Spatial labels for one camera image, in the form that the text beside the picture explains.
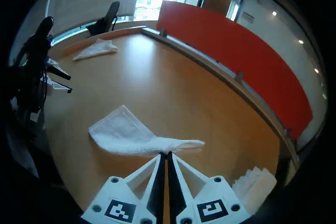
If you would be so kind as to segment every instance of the black chair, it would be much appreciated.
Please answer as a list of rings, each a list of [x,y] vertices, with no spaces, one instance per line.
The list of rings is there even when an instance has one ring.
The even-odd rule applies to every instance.
[[[117,12],[119,9],[119,5],[120,2],[113,2],[103,18],[99,19],[95,24],[87,26],[87,29],[89,30],[91,36],[108,32],[113,20],[115,19],[115,22],[112,26],[112,30],[114,29],[114,26],[118,19]]]

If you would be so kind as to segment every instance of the white towel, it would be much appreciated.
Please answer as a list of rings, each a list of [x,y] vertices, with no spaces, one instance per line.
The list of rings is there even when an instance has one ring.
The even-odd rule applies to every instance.
[[[89,128],[93,140],[104,150],[119,155],[156,155],[181,150],[200,151],[199,140],[155,136],[124,105]]]
[[[275,177],[266,168],[261,171],[259,168],[254,167],[252,171],[247,170],[245,176],[241,176],[236,180],[232,185],[232,189],[246,211],[253,215],[275,185]]]
[[[76,61],[117,51],[118,48],[112,44],[111,40],[102,40],[98,38],[91,46],[85,48],[77,56],[73,57],[73,60]]]

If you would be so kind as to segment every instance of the round table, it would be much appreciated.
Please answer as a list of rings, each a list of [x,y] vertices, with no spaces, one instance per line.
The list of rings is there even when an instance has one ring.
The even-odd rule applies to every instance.
[[[112,43],[117,53],[77,62],[72,57],[78,52],[57,58],[71,75],[66,85],[73,90],[55,92],[45,104],[53,158],[83,210],[108,177],[126,177],[151,159],[107,153],[90,137],[89,127],[121,105],[157,136],[204,141],[202,152],[178,156],[208,177],[222,175],[232,184],[255,166],[275,174],[279,138],[229,86],[143,34],[126,34]],[[165,186],[167,201],[167,180]],[[166,207],[165,223],[168,211]]]

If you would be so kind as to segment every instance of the white wall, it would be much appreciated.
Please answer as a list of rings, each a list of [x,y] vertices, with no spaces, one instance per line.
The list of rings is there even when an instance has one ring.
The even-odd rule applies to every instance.
[[[314,71],[311,58],[290,29],[278,16],[260,5],[257,0],[244,0],[240,7],[238,23],[268,43],[287,63],[298,78],[312,109],[313,119],[298,138],[298,148],[302,148],[318,131],[326,113],[327,102],[323,98],[323,88]],[[246,12],[254,17],[253,23],[242,18]]]

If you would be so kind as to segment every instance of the red panel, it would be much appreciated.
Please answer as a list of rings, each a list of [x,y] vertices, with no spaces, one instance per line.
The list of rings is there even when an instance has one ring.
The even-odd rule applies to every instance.
[[[244,81],[272,108],[296,139],[312,119],[298,79],[275,50],[257,35],[221,14],[192,5],[163,1],[157,29],[207,54]]]

